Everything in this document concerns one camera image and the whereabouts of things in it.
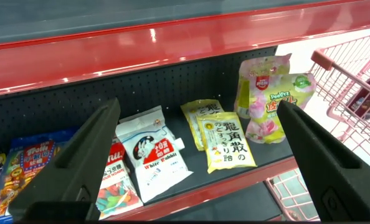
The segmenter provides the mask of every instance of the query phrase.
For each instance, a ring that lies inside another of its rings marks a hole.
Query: shopping cart
[[[310,72],[318,83],[316,93],[327,102],[326,114],[335,121],[329,131],[370,165],[370,118],[366,116],[370,106],[363,114],[355,113],[370,98],[370,85],[366,83],[370,78],[370,35],[318,49],[311,59],[314,65]],[[368,94],[356,104],[362,89]],[[269,178],[266,185],[287,220],[319,220],[298,169]]]

